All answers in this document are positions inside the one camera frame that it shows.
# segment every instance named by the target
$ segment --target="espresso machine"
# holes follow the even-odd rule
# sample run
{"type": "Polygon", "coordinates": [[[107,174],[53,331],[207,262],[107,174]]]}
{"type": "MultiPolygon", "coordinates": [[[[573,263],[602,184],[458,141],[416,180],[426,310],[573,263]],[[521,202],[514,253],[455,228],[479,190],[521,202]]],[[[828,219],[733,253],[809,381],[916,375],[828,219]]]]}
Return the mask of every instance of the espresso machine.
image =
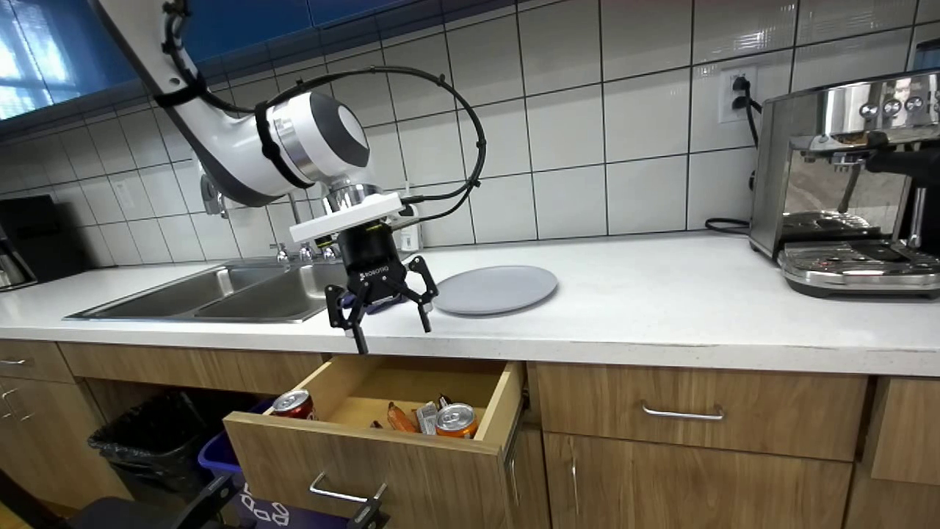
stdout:
{"type": "Polygon", "coordinates": [[[940,71],[765,105],[749,238],[795,288],[940,294],[939,193],[940,71]]]}

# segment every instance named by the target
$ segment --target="open drawer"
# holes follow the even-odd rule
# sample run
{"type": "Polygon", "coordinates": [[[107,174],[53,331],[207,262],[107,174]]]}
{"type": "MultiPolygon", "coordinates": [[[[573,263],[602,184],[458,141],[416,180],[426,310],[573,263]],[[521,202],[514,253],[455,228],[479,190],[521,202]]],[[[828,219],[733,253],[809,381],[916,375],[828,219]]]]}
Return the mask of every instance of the open drawer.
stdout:
{"type": "Polygon", "coordinates": [[[513,526],[518,363],[354,356],[328,362],[301,387],[314,399],[305,421],[244,410],[228,418],[256,496],[350,516],[360,510],[354,496],[382,488],[392,526],[513,526]],[[473,438],[373,427],[385,422],[389,402],[411,410],[442,393],[476,407],[473,438]]]}

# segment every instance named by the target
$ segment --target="kitchen counter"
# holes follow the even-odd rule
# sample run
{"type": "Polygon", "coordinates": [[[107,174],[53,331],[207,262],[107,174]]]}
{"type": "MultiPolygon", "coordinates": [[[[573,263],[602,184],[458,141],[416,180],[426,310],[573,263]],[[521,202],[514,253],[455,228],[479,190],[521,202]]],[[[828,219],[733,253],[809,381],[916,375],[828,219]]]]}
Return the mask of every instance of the kitchen counter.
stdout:
{"type": "MultiPolygon", "coordinates": [[[[366,319],[373,356],[940,375],[940,299],[817,299],[728,234],[649,234],[423,253],[435,278],[542,263],[558,294],[524,313],[416,305],[366,319]]],[[[97,271],[0,297],[0,338],[211,350],[357,352],[322,310],[303,322],[69,319],[210,263],[97,271]]]]}

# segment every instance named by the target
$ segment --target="sink basin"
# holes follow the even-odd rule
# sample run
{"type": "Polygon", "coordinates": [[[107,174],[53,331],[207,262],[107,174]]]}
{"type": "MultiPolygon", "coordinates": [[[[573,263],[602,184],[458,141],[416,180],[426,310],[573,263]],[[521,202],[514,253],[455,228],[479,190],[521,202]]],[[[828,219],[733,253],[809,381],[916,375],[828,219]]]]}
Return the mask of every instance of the sink basin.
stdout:
{"type": "Polygon", "coordinates": [[[325,305],[310,266],[286,271],[279,262],[231,262],[73,318],[282,322],[305,319],[325,305]]]}

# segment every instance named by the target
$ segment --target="black bin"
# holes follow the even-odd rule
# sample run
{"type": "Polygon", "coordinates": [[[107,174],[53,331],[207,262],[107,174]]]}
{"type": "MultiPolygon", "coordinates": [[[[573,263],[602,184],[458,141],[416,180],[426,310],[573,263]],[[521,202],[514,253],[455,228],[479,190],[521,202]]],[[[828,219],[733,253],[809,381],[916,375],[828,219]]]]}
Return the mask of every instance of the black bin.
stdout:
{"type": "Polygon", "coordinates": [[[169,390],[93,434],[140,501],[187,506],[211,482],[197,465],[201,446],[238,407],[225,393],[169,390]]]}

